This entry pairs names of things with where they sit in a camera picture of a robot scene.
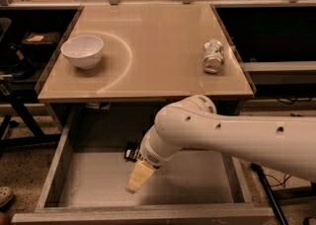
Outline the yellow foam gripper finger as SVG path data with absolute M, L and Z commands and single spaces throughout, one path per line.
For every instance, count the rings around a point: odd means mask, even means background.
M 125 189 L 130 193 L 138 192 L 150 179 L 156 169 L 146 161 L 137 161 Z

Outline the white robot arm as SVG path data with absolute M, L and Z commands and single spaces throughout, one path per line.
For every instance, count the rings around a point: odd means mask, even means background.
M 194 95 L 162 108 L 143 137 L 126 190 L 136 193 L 183 148 L 208 149 L 316 182 L 316 119 L 221 115 Z

